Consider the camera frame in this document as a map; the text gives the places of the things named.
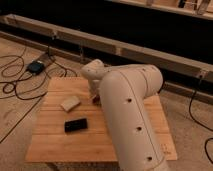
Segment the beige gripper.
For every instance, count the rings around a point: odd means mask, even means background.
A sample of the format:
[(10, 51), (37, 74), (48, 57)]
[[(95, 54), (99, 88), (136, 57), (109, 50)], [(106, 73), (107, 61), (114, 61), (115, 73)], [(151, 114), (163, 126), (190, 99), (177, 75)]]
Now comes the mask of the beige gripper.
[(99, 86), (100, 86), (99, 80), (89, 80), (89, 91), (91, 96), (96, 96), (99, 94)]

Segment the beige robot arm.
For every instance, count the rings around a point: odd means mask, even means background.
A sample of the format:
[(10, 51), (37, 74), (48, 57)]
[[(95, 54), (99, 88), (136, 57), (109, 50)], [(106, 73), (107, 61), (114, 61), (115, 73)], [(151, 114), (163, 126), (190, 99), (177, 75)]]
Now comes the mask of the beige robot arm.
[(154, 65), (106, 67), (99, 59), (81, 69), (92, 97), (98, 97), (122, 171), (170, 171), (144, 99), (155, 95), (163, 77)]

